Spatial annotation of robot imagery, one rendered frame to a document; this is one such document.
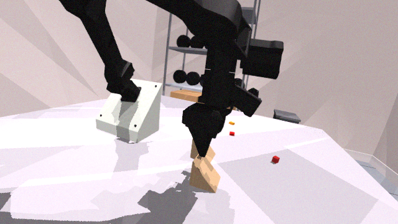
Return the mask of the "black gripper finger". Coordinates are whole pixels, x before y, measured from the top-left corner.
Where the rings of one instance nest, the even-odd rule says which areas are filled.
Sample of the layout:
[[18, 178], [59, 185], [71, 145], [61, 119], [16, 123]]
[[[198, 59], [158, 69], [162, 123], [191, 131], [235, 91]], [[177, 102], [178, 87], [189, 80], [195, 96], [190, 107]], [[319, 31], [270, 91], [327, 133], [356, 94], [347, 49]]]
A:
[[[233, 110], [231, 110], [231, 109], [226, 109], [226, 110], [225, 110], [225, 112], [226, 112], [227, 115], [231, 114], [232, 111], [233, 111]], [[226, 115], [226, 116], [227, 116], [227, 115]], [[218, 134], [214, 135], [212, 139], [216, 139], [217, 135], [218, 135]]]
[[219, 134], [220, 132], [210, 131], [207, 129], [197, 128], [194, 126], [185, 125], [192, 135], [195, 146], [197, 147], [197, 151], [199, 156], [205, 157], [208, 152], [208, 148], [211, 144], [211, 140], [214, 135]]

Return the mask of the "small red block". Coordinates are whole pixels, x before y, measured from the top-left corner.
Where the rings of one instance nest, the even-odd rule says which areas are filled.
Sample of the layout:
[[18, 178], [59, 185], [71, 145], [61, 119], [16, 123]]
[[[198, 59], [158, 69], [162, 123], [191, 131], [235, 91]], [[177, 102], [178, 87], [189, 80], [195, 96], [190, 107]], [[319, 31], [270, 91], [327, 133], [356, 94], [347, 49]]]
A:
[[271, 160], [271, 162], [274, 162], [275, 164], [276, 163], [278, 163], [279, 162], [279, 157], [277, 157], [277, 156], [273, 156], [273, 158], [272, 158], [272, 160]]

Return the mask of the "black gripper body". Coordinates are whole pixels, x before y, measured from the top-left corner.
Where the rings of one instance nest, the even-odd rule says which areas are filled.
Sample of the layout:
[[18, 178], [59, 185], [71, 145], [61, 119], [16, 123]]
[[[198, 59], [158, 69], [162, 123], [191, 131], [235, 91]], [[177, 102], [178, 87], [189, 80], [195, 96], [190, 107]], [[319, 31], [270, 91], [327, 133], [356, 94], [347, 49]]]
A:
[[[222, 131], [225, 121], [225, 110], [234, 106], [225, 101], [229, 85], [233, 84], [235, 73], [205, 69], [202, 94], [199, 103], [194, 103], [183, 110], [182, 123], [210, 131]], [[204, 103], [204, 104], [202, 104]]]

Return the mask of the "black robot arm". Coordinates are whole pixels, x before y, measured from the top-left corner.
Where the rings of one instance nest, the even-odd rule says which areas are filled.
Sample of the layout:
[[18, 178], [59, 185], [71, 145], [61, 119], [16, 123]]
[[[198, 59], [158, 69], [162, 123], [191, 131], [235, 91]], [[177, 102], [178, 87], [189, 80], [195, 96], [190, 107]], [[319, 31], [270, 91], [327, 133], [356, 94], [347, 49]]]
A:
[[[131, 80], [134, 67], [124, 60], [105, 14], [106, 0], [59, 0], [65, 10], [80, 18], [104, 63], [107, 90], [120, 94], [121, 101], [136, 102], [142, 90]], [[236, 72], [237, 60], [243, 75], [271, 78], [279, 76], [284, 43], [278, 40], [251, 39], [252, 29], [242, 16], [237, 0], [146, 0], [176, 15], [208, 45], [206, 69]], [[250, 117], [262, 100], [255, 88], [246, 90], [233, 80], [225, 101]], [[231, 101], [230, 101], [231, 100]]]

